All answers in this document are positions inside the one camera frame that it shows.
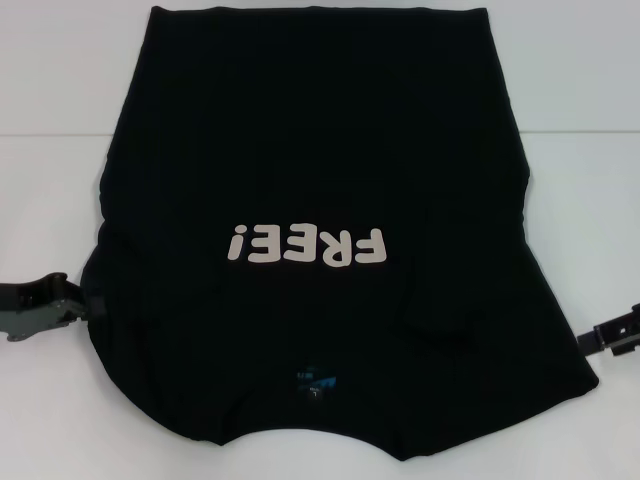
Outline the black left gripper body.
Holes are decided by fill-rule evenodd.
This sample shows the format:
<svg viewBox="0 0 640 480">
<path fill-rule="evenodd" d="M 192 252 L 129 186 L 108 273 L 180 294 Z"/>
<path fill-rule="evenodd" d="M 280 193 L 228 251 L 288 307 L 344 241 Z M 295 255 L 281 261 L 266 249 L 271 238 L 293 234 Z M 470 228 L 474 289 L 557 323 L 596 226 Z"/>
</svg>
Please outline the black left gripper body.
<svg viewBox="0 0 640 480">
<path fill-rule="evenodd" d="M 4 283 L 0 286 L 2 311 L 23 311 L 48 305 L 52 302 L 51 282 L 53 276 L 19 284 Z"/>
</svg>

